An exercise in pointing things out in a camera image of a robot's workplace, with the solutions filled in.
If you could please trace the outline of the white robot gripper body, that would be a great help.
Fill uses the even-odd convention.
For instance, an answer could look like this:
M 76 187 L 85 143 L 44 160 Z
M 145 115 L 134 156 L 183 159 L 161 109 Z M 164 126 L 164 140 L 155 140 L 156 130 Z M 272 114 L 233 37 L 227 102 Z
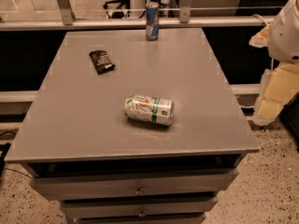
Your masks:
M 299 0 L 289 0 L 274 18 L 268 37 L 271 58 L 299 63 Z

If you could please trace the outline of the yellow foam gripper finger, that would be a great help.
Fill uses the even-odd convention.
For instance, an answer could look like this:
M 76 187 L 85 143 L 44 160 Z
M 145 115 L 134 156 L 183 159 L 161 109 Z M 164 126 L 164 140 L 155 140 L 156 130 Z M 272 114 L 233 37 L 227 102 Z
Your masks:
M 255 48 L 267 47 L 269 30 L 270 30 L 270 25 L 266 25 L 260 32 L 258 32 L 249 40 L 249 44 Z
M 265 69 L 254 106 L 253 123 L 265 126 L 273 122 L 298 92 L 298 63 L 280 63 L 274 70 Z

